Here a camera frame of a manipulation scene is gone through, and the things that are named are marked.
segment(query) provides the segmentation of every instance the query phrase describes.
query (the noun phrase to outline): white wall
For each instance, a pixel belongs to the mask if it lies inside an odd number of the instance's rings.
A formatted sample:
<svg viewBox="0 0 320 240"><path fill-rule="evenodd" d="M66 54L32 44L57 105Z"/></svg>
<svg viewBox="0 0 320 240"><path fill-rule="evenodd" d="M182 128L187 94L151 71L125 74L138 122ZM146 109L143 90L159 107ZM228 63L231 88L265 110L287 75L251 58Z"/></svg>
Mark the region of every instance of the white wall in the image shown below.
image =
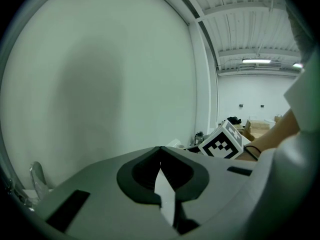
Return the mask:
<svg viewBox="0 0 320 240"><path fill-rule="evenodd" d="M49 0L8 59L0 116L25 187L134 150L187 145L196 113L188 27L164 0Z"/></svg>
<svg viewBox="0 0 320 240"><path fill-rule="evenodd" d="M281 76L219 76L219 122L237 117L245 125L249 116L274 120L290 108L284 93L293 81Z"/></svg>

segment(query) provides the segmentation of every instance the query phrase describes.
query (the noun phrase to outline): cardboard box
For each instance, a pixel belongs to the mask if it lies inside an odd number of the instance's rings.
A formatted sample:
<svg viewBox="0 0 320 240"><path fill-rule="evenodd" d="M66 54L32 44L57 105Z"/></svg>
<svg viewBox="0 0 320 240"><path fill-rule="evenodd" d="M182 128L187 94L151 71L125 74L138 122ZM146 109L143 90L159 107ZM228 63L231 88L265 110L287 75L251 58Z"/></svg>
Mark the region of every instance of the cardboard box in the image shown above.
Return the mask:
<svg viewBox="0 0 320 240"><path fill-rule="evenodd" d="M282 118L282 116L276 115L276 116L274 117L275 123L277 123L281 118Z"/></svg>
<svg viewBox="0 0 320 240"><path fill-rule="evenodd" d="M240 134L243 133L244 128L242 127L241 124L234 124L233 126L234 126L234 128L236 128L236 130L237 130Z"/></svg>
<svg viewBox="0 0 320 240"><path fill-rule="evenodd" d="M270 125L264 121L248 120L245 124L242 135L249 141L253 141L270 130Z"/></svg>

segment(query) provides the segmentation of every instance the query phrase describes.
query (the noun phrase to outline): fluorescent light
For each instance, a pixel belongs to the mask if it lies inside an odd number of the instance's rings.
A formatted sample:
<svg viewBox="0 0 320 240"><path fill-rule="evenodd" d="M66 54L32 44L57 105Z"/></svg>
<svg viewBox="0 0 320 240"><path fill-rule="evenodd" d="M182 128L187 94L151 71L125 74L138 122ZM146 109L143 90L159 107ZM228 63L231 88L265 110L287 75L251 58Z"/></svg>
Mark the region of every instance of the fluorescent light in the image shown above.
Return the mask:
<svg viewBox="0 0 320 240"><path fill-rule="evenodd" d="M294 63L294 64L293 64L293 67L295 67L295 68L301 68L301 69L302 69L303 65L300 64L300 63Z"/></svg>
<svg viewBox="0 0 320 240"><path fill-rule="evenodd" d="M271 59L259 59L259 58L242 60L242 63L270 63L270 62L271 62Z"/></svg>
<svg viewBox="0 0 320 240"><path fill-rule="evenodd" d="M268 67L268 66L255 66L254 67L255 70L280 70L279 67Z"/></svg>

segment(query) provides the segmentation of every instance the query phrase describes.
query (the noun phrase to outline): ceiling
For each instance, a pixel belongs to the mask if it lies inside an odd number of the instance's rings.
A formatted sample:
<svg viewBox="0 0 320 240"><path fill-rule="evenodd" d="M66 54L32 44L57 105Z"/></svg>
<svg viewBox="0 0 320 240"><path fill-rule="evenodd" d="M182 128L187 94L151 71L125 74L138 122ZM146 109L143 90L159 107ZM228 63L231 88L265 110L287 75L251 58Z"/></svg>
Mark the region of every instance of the ceiling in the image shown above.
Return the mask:
<svg viewBox="0 0 320 240"><path fill-rule="evenodd" d="M298 73L300 62L285 0L189 0L213 45L219 73L254 69ZM244 65L242 59L271 59Z"/></svg>

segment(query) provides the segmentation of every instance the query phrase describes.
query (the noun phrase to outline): ceiling beam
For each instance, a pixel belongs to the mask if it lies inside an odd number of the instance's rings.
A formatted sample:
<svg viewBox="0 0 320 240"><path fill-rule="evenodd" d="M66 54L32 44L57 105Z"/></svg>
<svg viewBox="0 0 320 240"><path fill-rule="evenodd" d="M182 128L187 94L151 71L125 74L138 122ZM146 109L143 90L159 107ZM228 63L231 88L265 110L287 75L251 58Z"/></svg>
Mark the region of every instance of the ceiling beam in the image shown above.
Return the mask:
<svg viewBox="0 0 320 240"><path fill-rule="evenodd" d="M276 70L240 70L240 71L227 71L227 72L218 72L218 76L226 77L226 76L241 76L241 75L272 75L272 76L283 76L283 77L293 77L296 78L299 76L299 72L286 72L286 71L276 71Z"/></svg>
<svg viewBox="0 0 320 240"><path fill-rule="evenodd" d="M201 17L205 17L205 14L204 14L204 11L202 10L200 4L197 2L197 0L189 0L189 2L192 4L192 6L194 7L194 9L196 10L196 12L199 14L200 18ZM216 63L218 65L220 65L220 58L219 58L219 53L218 53L218 50L216 47L214 47L214 40L213 40L213 37L211 35L211 31L209 31L209 25L208 25L208 22L203 22L203 25L205 26L207 32L208 32L208 35L209 35L209 38L210 38L210 41L212 43L212 46L213 46L213 52L214 54L212 54L215 59L216 59Z"/></svg>
<svg viewBox="0 0 320 240"><path fill-rule="evenodd" d="M260 55L267 55L267 56L285 56L290 57L291 59L296 59L300 61L300 53L296 51L289 51L289 50L281 50L281 49L260 49ZM253 56L257 55L256 49L235 49L235 50L226 50L226 51L219 51L219 57L229 57L229 56L236 56L236 55L243 55L243 56Z"/></svg>
<svg viewBox="0 0 320 240"><path fill-rule="evenodd" d="M237 2L226 5L217 6L214 8L210 8L205 10L204 15L200 15L199 18L196 19L197 22L210 19L216 16L222 16L225 14L234 14L240 12L268 12L271 7L270 2ZM286 6L282 4L274 4L273 10L281 10L285 11Z"/></svg>
<svg viewBox="0 0 320 240"><path fill-rule="evenodd" d="M195 16L182 0L165 0L188 25L195 21Z"/></svg>

